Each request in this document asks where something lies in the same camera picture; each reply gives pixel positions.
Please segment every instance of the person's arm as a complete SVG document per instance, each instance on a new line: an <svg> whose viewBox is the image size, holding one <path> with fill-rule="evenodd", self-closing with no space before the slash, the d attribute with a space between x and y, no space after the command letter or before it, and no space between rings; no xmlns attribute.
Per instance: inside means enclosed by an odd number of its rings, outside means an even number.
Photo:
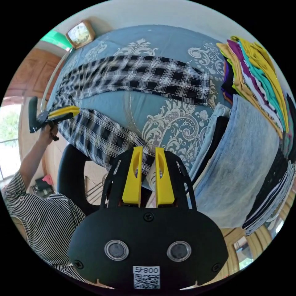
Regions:
<svg viewBox="0 0 296 296"><path fill-rule="evenodd" d="M47 146L52 142L52 137L56 136L58 132L57 126L52 130L49 125L40 131L38 140L31 148L30 152L23 159L19 173L24 182L25 189L27 190L33 176L35 175L42 156L47 148Z"/></svg>

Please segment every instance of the black and white checkered cloth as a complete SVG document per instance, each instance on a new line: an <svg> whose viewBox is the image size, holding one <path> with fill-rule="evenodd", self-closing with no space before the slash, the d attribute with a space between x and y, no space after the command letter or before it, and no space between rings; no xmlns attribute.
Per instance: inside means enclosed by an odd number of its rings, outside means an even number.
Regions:
<svg viewBox="0 0 296 296"><path fill-rule="evenodd" d="M193 105L208 104L209 73L161 56L117 55L80 65L61 82L60 92L81 100L118 90L139 91Z"/></svg>
<svg viewBox="0 0 296 296"><path fill-rule="evenodd" d="M57 96L53 108L65 105L74 105L74 101ZM140 136L94 110L80 109L77 116L62 121L58 130L70 144L107 171L119 154L136 146L143 146L143 177L154 161L154 155Z"/></svg>
<svg viewBox="0 0 296 296"><path fill-rule="evenodd" d="M52 109L79 105L95 94L135 90L154 93L191 104L207 104L209 74L185 63L163 57L120 55L79 66L62 80ZM142 177L154 161L145 141L98 111L81 109L59 124L59 132L96 164L110 170L124 151L143 146Z"/></svg>

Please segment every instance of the green shelf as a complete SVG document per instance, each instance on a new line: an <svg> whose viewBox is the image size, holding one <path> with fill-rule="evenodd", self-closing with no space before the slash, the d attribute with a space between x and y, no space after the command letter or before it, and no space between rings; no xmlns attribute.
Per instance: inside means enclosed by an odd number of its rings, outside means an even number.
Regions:
<svg viewBox="0 0 296 296"><path fill-rule="evenodd" d="M56 32L56 31L49 31L45 36L43 36L40 40L54 44L62 49L69 49L72 47L71 43L67 40L66 36Z"/></svg>

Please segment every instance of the bed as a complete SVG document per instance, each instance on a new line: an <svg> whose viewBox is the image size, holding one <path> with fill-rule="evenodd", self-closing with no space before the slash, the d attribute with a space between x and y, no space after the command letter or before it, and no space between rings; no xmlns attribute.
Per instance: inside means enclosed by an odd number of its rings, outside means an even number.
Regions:
<svg viewBox="0 0 296 296"><path fill-rule="evenodd" d="M49 110L65 74L77 66L114 55L164 56L188 63L210 74L208 106L189 105L174 99L139 92L107 92L80 102L80 108L94 109L139 134L154 150L163 147L177 154L193 177L196 156L204 140L209 118L218 103L228 107L221 85L224 60L219 42L209 36L179 27L141 25L117 29L92 43L72 50L54 85L46 106ZM155 167L143 186L155 191Z"/></svg>

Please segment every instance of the person's hand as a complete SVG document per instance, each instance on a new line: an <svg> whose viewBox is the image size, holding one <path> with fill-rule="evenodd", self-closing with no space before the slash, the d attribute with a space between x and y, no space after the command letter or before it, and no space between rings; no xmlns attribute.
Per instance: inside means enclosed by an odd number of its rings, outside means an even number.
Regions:
<svg viewBox="0 0 296 296"><path fill-rule="evenodd" d="M58 126L55 125L53 128L51 128L49 125L45 126L41 129L38 141L44 145L48 146L51 142L54 136L56 136L58 133Z"/></svg>

